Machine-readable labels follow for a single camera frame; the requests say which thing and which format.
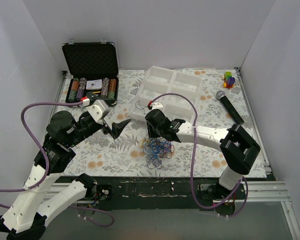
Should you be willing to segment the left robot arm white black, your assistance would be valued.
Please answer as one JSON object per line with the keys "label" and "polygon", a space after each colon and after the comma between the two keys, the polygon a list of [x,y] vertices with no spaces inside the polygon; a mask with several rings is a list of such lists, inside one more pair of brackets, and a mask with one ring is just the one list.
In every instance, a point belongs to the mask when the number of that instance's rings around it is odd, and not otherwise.
{"label": "left robot arm white black", "polygon": [[117,139],[130,119],[109,125],[105,117],[110,109],[103,99],[84,97],[70,106],[82,106],[86,111],[78,120],[66,110],[56,112],[46,127],[43,144],[30,137],[39,147],[30,175],[14,203],[0,215],[0,232],[7,233],[9,240],[38,240],[50,222],[76,201],[94,199],[97,182],[85,173],[77,176],[70,185],[43,201],[53,184],[60,178],[75,157],[73,147],[98,131]]}

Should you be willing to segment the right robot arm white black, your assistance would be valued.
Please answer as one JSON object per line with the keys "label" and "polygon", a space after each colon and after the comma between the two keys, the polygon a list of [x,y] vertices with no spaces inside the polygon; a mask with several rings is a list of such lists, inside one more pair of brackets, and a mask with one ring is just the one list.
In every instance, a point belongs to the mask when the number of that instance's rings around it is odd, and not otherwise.
{"label": "right robot arm white black", "polygon": [[159,109],[145,116],[151,138],[162,137],[170,142],[193,143],[220,151],[227,163],[218,183],[208,189],[215,199],[227,199],[235,192],[242,176],[248,175],[261,150],[259,144],[239,124],[230,128],[194,127],[192,123],[175,118],[169,120]]}

